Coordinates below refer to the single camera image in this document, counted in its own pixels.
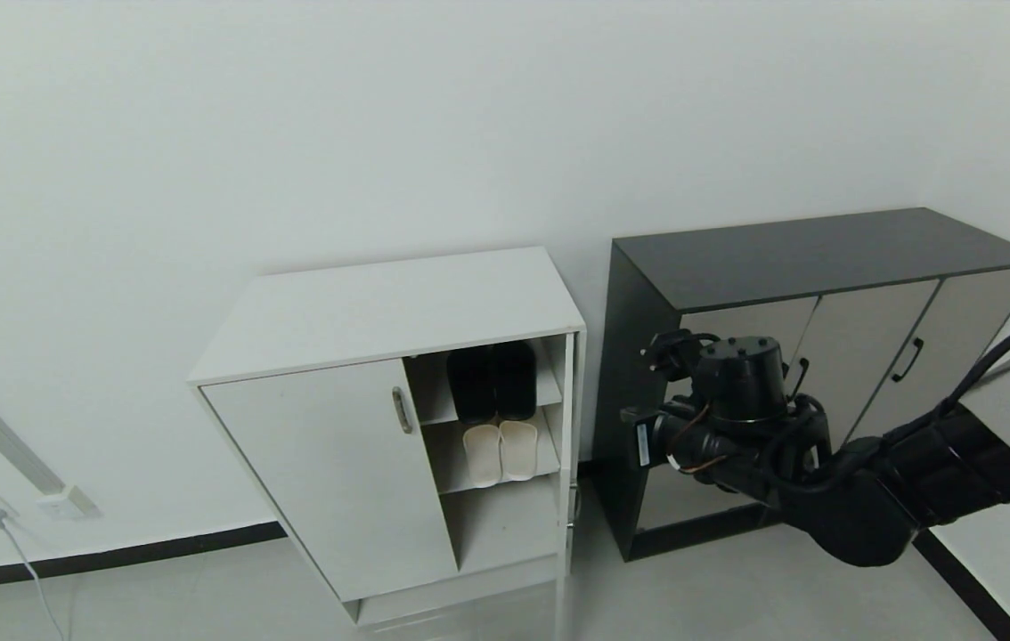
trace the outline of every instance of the black door handle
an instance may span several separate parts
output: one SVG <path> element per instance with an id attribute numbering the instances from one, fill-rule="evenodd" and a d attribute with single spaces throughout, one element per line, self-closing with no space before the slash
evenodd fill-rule
<path id="1" fill-rule="evenodd" d="M 913 339 L 913 346 L 916 347 L 916 353 L 913 354 L 913 359 L 909 360 L 908 367 L 905 367 L 904 372 L 894 373 L 893 377 L 891 377 L 891 379 L 893 379 L 893 382 L 900 383 L 901 381 L 904 381 L 905 377 L 908 377 L 908 372 L 913 368 L 913 364 L 916 362 L 916 358 L 919 357 L 921 354 L 921 349 L 924 349 L 924 341 L 922 341 L 921 339 Z"/>
<path id="2" fill-rule="evenodd" d="M 799 358 L 798 365 L 802 365 L 802 375 L 798 377 L 798 383 L 795 383 L 793 393 L 790 393 L 790 398 L 798 396 L 798 390 L 802 389 L 802 382 L 806 381 L 806 372 L 810 371 L 810 360 L 808 358 Z"/>

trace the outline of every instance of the slipper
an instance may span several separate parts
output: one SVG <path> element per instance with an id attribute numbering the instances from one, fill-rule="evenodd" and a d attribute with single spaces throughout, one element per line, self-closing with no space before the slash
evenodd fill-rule
<path id="1" fill-rule="evenodd" d="M 445 357 L 445 377 L 457 419 L 468 426 L 485 423 L 497 413 L 494 401 L 493 353 L 488 346 L 454 349 Z"/>
<path id="2" fill-rule="evenodd" d="M 473 487 L 493 487 L 501 482 L 501 430 L 497 426 L 470 427 L 462 434 L 462 445 Z"/>
<path id="3" fill-rule="evenodd" d="M 500 431 L 505 479 L 532 478 L 537 473 L 537 428 L 520 421 L 502 421 Z"/>
<path id="4" fill-rule="evenodd" d="M 524 421 L 537 413 L 537 354 L 525 341 L 497 343 L 493 351 L 497 414 Z"/>

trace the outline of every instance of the gray cabinet door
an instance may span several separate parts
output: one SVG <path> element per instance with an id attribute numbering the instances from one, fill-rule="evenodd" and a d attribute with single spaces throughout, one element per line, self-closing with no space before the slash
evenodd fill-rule
<path id="1" fill-rule="evenodd" d="M 688 313 L 680 319 L 680 328 L 692 332 L 710 332 L 721 337 L 761 335 L 773 336 L 782 345 L 782 359 L 789 360 L 798 341 L 806 332 L 806 324 L 818 297 L 778 301 L 763 305 L 716 309 L 715 312 Z M 667 386 L 667 398 L 691 393 L 691 381 L 674 381 Z M 651 529 L 677 524 L 717 512 L 749 506 L 748 496 L 728 494 L 717 487 L 697 483 L 688 475 L 673 470 L 671 465 L 659 465 L 647 471 L 647 487 L 639 507 L 636 527 Z"/>
<path id="2" fill-rule="evenodd" d="M 408 390 L 401 359 L 203 388 L 342 601 L 457 573 Z"/>
<path id="3" fill-rule="evenodd" d="M 945 280 L 854 436 L 887 433 L 931 410 L 952 393 L 1009 314 L 1010 269 Z"/>
<path id="4" fill-rule="evenodd" d="M 810 317 L 790 361 L 787 393 L 816 398 L 830 422 L 836 449 L 854 427 L 908 333 L 928 305 L 936 281 L 826 295 Z"/>

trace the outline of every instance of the white slipper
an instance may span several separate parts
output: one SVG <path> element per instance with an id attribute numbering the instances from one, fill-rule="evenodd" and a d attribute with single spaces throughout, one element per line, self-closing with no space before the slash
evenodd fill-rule
<path id="1" fill-rule="evenodd" d="M 470 427 L 462 434 L 462 445 L 473 487 L 493 487 L 501 482 L 501 430 L 497 426 Z"/>
<path id="2" fill-rule="evenodd" d="M 537 473 L 535 426 L 521 421 L 501 422 L 501 467 L 508 479 L 529 479 Z"/>

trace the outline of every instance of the dark gray cabinet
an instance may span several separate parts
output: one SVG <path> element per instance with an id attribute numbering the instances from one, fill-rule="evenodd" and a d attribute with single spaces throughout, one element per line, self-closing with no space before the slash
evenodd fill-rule
<path id="1" fill-rule="evenodd" d="M 631 470 L 622 407 L 688 382 L 639 350 L 676 328 L 772 335 L 836 448 L 943 398 L 1010 315 L 1010 242 L 928 208 L 617 238 L 608 269 L 593 477 L 626 560 L 778 523 L 671 467 Z"/>

